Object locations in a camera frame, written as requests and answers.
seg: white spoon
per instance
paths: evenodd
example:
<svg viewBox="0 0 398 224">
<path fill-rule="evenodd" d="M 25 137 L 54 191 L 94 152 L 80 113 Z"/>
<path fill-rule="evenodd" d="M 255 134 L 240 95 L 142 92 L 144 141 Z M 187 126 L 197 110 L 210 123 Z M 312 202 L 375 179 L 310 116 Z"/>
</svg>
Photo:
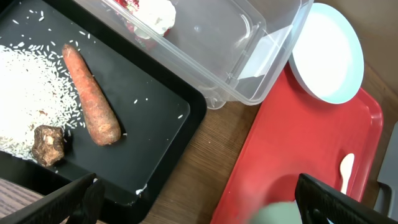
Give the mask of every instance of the white spoon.
<svg viewBox="0 0 398 224">
<path fill-rule="evenodd" d="M 343 178 L 343 185 L 341 186 L 341 193 L 347 194 L 348 181 L 351 177 L 351 171 L 354 165 L 354 154 L 350 153 L 342 160 L 340 164 L 340 174 Z"/>
</svg>

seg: clear plastic container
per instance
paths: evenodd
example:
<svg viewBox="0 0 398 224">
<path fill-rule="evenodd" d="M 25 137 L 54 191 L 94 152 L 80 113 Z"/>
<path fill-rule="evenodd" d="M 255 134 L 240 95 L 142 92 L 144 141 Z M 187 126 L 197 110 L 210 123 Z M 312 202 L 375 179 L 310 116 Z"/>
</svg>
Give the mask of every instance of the clear plastic container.
<svg viewBox="0 0 398 224">
<path fill-rule="evenodd" d="M 313 0 L 171 0 L 175 25 L 162 37 L 114 0 L 75 0 L 205 96 L 261 103 L 302 30 Z M 126 22 L 145 32 L 144 45 Z"/>
</svg>

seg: black tray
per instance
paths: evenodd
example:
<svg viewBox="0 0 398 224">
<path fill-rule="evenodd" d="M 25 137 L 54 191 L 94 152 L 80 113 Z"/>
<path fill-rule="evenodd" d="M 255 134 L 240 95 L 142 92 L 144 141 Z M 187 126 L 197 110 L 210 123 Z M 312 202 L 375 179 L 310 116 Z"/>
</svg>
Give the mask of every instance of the black tray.
<svg viewBox="0 0 398 224">
<path fill-rule="evenodd" d="M 38 22 L 41 11 L 45 19 Z M 90 33 L 91 39 L 80 30 Z M 3 0 L 0 36 L 1 45 L 24 41 L 26 49 L 54 41 L 52 49 L 58 54 L 64 43 L 77 40 L 122 132 L 127 133 L 116 144 L 99 147 L 86 129 L 77 127 L 65 146 L 64 160 L 50 169 L 0 152 L 0 177 L 47 195 L 95 172 L 106 186 L 100 219 L 142 221 L 204 118 L 204 97 L 72 0 Z M 135 191 L 146 184 L 138 197 Z"/>
</svg>

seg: red tray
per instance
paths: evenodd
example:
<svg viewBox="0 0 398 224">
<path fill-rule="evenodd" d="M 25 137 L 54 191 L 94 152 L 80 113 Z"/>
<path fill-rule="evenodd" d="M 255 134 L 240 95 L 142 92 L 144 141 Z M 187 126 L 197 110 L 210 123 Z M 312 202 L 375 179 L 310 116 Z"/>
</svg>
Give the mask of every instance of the red tray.
<svg viewBox="0 0 398 224">
<path fill-rule="evenodd" d="M 351 152 L 347 195 L 360 201 L 382 125 L 380 106 L 363 89 L 330 105 L 308 95 L 286 66 L 260 107 L 211 223 L 246 223 L 270 203 L 293 201 L 299 173 L 340 190 L 340 162 Z"/>
</svg>

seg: orange carrot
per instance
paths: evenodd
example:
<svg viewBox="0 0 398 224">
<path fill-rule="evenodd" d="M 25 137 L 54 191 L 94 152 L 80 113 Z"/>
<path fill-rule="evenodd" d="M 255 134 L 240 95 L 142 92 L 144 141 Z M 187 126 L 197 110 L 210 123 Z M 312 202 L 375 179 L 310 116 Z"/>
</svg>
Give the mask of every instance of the orange carrot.
<svg viewBox="0 0 398 224">
<path fill-rule="evenodd" d="M 68 44 L 63 46 L 62 55 L 79 92 L 91 138 L 100 146 L 116 142 L 121 137 L 120 125 L 85 61 L 80 53 Z"/>
</svg>

